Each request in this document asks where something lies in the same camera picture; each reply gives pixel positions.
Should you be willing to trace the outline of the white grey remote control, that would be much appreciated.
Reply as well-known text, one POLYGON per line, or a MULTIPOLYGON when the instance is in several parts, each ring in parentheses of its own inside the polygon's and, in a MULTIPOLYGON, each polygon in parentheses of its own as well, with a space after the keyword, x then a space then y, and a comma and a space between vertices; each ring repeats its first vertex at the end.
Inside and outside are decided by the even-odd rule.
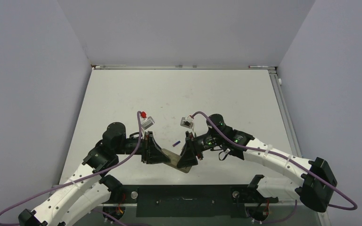
POLYGON ((172 167, 180 172, 183 173, 189 173, 191 170, 191 166, 189 167, 183 167, 183 168, 177 168, 177 164, 179 162, 179 160, 181 159, 181 156, 178 154, 175 154, 165 148, 162 148, 162 153, 167 156, 170 159, 170 162, 166 162, 165 165, 172 167))

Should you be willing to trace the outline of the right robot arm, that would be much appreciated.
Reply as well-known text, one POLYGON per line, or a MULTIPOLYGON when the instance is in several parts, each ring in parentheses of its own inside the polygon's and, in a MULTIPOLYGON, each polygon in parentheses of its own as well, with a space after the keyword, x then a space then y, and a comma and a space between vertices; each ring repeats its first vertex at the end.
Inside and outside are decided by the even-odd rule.
POLYGON ((191 167, 203 159, 203 152, 220 147, 219 160, 234 156, 244 161, 258 163, 289 179, 282 188, 283 196, 299 199, 306 207, 325 212, 336 191, 337 180, 328 164, 320 157, 315 160, 287 154, 261 142, 258 138, 226 125, 223 116, 207 117, 208 131, 200 136, 186 133, 185 145, 177 168, 191 167))

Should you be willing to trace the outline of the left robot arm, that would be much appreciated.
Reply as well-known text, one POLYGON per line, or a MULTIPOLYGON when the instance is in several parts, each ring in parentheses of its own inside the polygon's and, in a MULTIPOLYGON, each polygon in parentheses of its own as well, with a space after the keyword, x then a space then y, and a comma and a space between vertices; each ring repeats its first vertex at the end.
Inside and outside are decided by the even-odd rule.
POLYGON ((73 175, 42 204, 25 209, 19 216, 21 226, 72 226, 98 205, 117 202, 122 195, 122 183, 109 172, 125 163, 119 155, 141 155, 147 164, 169 163, 148 128, 154 124, 148 117, 138 125, 136 133, 126 136, 125 125, 108 125, 102 139, 96 143, 73 175))

